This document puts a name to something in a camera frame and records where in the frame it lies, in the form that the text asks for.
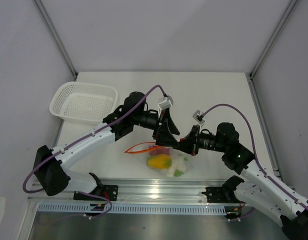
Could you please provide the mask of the clear red zip bag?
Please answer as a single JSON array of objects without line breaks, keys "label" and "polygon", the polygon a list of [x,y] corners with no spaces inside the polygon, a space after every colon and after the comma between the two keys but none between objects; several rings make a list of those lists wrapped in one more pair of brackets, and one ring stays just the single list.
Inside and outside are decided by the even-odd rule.
[{"label": "clear red zip bag", "polygon": [[172,147],[156,145],[154,141],[135,144],[124,153],[165,178],[180,178],[193,168],[189,155]]}]

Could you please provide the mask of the yellow green toy mango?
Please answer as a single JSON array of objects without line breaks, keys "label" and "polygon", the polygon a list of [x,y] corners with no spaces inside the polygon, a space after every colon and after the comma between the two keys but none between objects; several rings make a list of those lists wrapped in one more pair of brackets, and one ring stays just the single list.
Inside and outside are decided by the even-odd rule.
[{"label": "yellow green toy mango", "polygon": [[172,158],[166,154],[159,154],[155,156],[150,156],[147,159],[147,166],[153,169],[168,169],[172,165]]}]

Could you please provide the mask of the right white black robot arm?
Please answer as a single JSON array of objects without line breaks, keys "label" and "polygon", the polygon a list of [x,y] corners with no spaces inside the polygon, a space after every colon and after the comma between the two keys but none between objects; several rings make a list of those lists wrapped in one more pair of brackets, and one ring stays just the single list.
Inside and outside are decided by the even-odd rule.
[{"label": "right white black robot arm", "polygon": [[220,123],[216,134],[204,133],[195,125],[179,145],[192,155],[200,149],[223,153],[222,161],[237,174],[223,184],[223,198],[228,202],[237,199],[259,210],[275,221],[290,240],[308,240],[308,199],[268,173],[239,137],[228,122]]}]

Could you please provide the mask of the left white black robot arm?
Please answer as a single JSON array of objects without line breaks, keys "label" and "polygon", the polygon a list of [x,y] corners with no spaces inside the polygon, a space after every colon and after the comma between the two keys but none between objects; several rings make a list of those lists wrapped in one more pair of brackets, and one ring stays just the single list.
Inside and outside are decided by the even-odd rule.
[{"label": "left white black robot arm", "polygon": [[154,139],[158,139],[160,127],[167,124],[171,134],[178,136],[180,132],[170,115],[173,103],[171,96],[164,95],[158,101],[157,110],[145,110],[146,95],[134,91],[84,136],[52,149],[41,146],[36,152],[33,171],[42,191],[48,196],[55,196],[64,190],[78,191],[85,193],[91,200],[99,199],[103,193],[100,179],[92,172],[82,174],[70,168],[97,148],[125,137],[133,131],[134,126],[152,130]]}]

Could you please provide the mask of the white perforated plastic basket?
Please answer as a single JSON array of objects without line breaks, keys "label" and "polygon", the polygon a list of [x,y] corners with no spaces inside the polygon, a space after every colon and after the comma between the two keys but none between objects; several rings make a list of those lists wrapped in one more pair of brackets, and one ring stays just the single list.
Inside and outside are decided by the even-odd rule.
[{"label": "white perforated plastic basket", "polygon": [[118,97],[114,87],[71,81],[58,88],[49,111],[64,121],[97,125],[115,110]]}]

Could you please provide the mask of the aluminium mounting rail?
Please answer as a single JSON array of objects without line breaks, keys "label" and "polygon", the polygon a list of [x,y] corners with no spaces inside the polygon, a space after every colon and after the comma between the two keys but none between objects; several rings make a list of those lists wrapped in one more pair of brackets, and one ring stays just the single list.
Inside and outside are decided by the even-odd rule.
[{"label": "aluminium mounting rail", "polygon": [[[186,180],[186,179],[109,179],[101,180],[103,188],[115,185],[116,201],[131,204],[180,204],[195,205],[205,203],[207,197],[202,194],[206,187],[220,187],[225,180]],[[70,181],[60,193],[48,196],[45,191],[30,193],[28,201],[70,202],[74,193],[81,191],[91,193],[97,186],[96,181]]]}]

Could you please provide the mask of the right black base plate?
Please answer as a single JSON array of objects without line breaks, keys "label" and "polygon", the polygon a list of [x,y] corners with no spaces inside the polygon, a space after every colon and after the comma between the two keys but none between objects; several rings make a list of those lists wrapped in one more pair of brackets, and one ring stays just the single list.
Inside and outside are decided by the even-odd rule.
[{"label": "right black base plate", "polygon": [[206,196],[208,203],[240,203],[235,197],[234,191],[225,187],[206,187],[205,191],[202,191],[201,194]]}]

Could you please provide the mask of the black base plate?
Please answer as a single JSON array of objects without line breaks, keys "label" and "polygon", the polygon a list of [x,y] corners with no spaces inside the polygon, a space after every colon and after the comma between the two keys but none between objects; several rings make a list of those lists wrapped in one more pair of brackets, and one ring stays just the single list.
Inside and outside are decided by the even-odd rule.
[{"label": "black base plate", "polygon": [[97,186],[89,195],[76,191],[73,199],[76,201],[100,201],[100,197],[102,197],[115,202],[118,197],[118,190],[117,185]]},{"label": "black base plate", "polygon": [[206,187],[205,191],[202,191],[201,194],[206,196],[208,203],[240,203],[235,197],[234,191],[225,187]]}]

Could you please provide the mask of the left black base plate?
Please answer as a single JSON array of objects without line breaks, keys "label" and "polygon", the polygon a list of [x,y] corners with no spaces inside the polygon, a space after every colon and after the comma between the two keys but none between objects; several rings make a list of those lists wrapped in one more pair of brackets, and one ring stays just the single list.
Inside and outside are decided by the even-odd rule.
[{"label": "left black base plate", "polygon": [[115,202],[118,197],[118,190],[117,185],[97,186],[89,195],[76,191],[73,199],[76,201],[100,201],[100,197],[102,197]]}]

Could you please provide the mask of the left aluminium frame post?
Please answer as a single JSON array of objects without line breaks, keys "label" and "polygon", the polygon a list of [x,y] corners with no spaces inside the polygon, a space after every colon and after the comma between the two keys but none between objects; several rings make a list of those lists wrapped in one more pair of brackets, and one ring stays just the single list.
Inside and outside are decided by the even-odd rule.
[{"label": "left aluminium frame post", "polygon": [[54,45],[59,52],[61,58],[63,59],[66,67],[68,68],[70,74],[74,79],[77,78],[78,72],[74,67],[74,64],[68,54],[68,51],[65,48],[63,41],[60,38],[60,35],[48,13],[42,0],[32,0],[31,1],[36,8],[37,13],[39,14],[43,24],[45,25],[46,30],[48,31]]}]

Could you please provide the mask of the aluminium frame post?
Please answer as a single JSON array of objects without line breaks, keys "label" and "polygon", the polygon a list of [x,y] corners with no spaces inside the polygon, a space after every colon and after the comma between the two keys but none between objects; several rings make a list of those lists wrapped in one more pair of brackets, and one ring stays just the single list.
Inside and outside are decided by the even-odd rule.
[{"label": "aluminium frame post", "polygon": [[271,53],[273,47],[278,41],[280,35],[283,33],[285,27],[287,26],[289,20],[293,16],[300,2],[301,2],[300,0],[290,0],[288,2],[287,7],[284,9],[281,17],[279,18],[279,21],[275,25],[274,30],[272,31],[268,41],[266,42],[265,47],[263,48],[260,56],[258,57],[256,63],[254,64],[251,72],[249,73],[249,78],[252,81],[256,77],[261,66],[265,63],[267,57]]},{"label": "aluminium frame post", "polygon": [[68,54],[68,51],[65,48],[63,41],[60,38],[60,35],[48,13],[42,0],[32,0],[31,1],[36,8],[37,13],[39,14],[43,24],[45,25],[46,30],[48,31],[54,45],[59,52],[61,58],[63,59],[66,67],[68,68],[70,74],[74,79],[77,78],[78,72],[74,67],[74,64]]}]

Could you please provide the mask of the right aluminium frame post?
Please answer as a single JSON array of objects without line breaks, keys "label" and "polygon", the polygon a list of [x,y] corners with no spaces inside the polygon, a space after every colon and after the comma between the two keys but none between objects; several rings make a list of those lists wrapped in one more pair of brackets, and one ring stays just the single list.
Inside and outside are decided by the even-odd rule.
[{"label": "right aluminium frame post", "polygon": [[268,41],[266,42],[265,47],[263,48],[260,56],[258,57],[256,63],[254,64],[251,72],[249,73],[249,78],[252,81],[256,77],[261,66],[265,63],[267,57],[271,53],[273,47],[278,41],[280,35],[283,33],[285,27],[287,26],[289,20],[293,16],[300,2],[301,2],[300,0],[290,0],[288,2],[287,7],[284,9],[281,17],[279,18],[279,21],[275,25],[274,30],[272,31]]}]

